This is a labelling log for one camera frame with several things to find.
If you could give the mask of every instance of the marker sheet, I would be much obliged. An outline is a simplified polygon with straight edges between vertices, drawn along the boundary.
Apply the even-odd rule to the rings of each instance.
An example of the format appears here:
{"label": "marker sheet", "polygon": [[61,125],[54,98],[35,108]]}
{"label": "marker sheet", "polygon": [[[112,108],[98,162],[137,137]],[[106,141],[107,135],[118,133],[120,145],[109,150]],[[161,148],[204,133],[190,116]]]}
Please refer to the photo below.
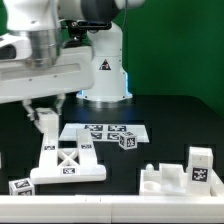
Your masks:
{"label": "marker sheet", "polygon": [[137,135],[138,142],[149,143],[145,125],[125,125],[125,124],[66,124],[60,141],[76,141],[77,129],[90,129],[93,141],[98,142],[118,142],[121,132],[131,132]]}

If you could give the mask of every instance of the green backdrop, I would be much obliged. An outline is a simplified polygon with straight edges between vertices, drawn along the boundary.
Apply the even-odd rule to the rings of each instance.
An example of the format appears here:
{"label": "green backdrop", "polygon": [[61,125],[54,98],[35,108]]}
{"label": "green backdrop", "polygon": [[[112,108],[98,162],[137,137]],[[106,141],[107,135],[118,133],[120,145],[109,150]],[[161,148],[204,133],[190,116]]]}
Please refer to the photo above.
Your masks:
{"label": "green backdrop", "polygon": [[224,117],[224,0],[146,0],[130,10],[123,64],[135,94],[195,96]]}

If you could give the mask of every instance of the cable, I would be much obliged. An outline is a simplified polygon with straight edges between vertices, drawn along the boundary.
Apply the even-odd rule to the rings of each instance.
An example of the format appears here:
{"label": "cable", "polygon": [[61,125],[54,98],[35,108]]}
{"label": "cable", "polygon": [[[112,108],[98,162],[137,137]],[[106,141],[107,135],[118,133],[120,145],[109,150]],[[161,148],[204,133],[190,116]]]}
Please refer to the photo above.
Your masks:
{"label": "cable", "polygon": [[126,24],[127,24],[127,14],[128,14],[128,0],[125,0],[125,8],[124,8],[124,21],[122,25],[122,31],[125,30]]}

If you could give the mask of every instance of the black tabletop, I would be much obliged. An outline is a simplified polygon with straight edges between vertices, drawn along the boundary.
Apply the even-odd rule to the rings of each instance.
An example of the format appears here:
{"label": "black tabletop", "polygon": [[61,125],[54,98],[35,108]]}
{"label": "black tabletop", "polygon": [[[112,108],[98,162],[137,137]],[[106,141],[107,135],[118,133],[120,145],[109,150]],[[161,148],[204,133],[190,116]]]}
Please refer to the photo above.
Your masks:
{"label": "black tabletop", "polygon": [[[53,98],[34,101],[34,107],[48,106]],[[188,96],[135,96],[133,102],[112,109],[96,109],[77,103],[68,95],[60,118],[66,123],[141,124],[150,143],[138,143],[137,149],[125,151],[117,142],[94,142],[98,163],[107,170],[102,182],[66,183],[36,186],[38,195],[137,195],[140,170],[151,163],[187,166],[190,146],[210,147],[213,168],[224,180],[224,120],[201,100]],[[8,181],[29,177],[38,166],[42,134],[26,117],[22,104],[0,105],[0,194],[8,194]],[[75,147],[75,142],[61,142],[61,147]]]}

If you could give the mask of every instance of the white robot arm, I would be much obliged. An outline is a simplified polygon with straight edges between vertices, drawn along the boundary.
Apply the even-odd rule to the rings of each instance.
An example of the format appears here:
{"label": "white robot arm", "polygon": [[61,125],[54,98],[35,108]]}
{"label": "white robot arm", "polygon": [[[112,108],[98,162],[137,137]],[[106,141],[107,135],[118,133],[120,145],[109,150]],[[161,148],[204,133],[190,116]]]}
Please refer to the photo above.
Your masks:
{"label": "white robot arm", "polygon": [[59,95],[93,85],[92,47],[62,49],[60,19],[111,22],[144,0],[4,0],[0,103]]}

